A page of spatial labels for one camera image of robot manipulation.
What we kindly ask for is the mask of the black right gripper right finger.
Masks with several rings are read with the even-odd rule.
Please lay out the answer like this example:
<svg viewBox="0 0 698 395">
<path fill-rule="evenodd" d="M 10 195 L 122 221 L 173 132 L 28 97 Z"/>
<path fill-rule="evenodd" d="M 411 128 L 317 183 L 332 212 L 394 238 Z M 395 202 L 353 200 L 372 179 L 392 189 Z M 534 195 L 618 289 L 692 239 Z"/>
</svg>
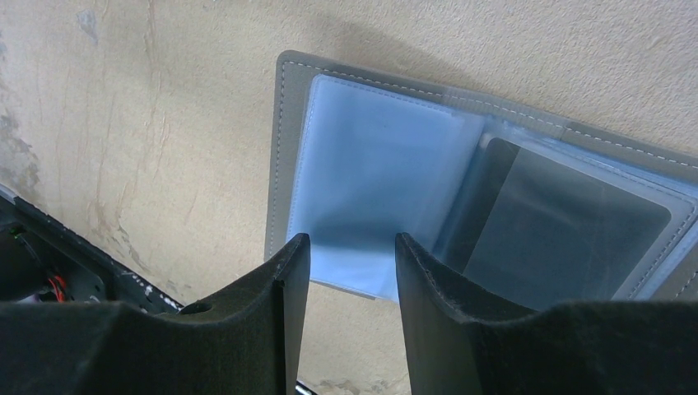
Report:
<svg viewBox="0 0 698 395">
<path fill-rule="evenodd" d="M 694 394 L 694 301 L 566 302 L 535 311 L 395 239 L 415 394 Z"/>
</svg>

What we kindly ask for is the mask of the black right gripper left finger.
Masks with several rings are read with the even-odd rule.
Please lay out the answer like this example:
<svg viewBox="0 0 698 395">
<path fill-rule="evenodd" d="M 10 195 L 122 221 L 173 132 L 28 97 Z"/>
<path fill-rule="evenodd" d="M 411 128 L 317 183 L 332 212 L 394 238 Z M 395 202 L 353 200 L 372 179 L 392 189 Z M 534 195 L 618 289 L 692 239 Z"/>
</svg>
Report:
<svg viewBox="0 0 698 395">
<path fill-rule="evenodd" d="M 124 302 L 1 306 L 4 394 L 292 394 L 310 239 L 176 314 Z"/>
</svg>

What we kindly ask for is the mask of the grey leather card holder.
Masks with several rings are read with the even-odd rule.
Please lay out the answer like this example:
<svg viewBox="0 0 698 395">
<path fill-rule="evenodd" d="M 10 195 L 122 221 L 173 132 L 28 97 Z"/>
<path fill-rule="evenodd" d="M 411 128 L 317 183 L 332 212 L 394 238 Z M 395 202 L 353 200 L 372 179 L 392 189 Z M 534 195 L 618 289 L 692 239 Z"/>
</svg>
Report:
<svg viewBox="0 0 698 395">
<path fill-rule="evenodd" d="M 267 255 L 306 233 L 313 281 L 398 300 L 396 235 L 410 234 L 449 267 L 454 208 L 493 138 L 619 179 L 670 211 L 609 300 L 696 300 L 695 156 L 482 92 L 293 50 L 277 60 Z"/>
</svg>

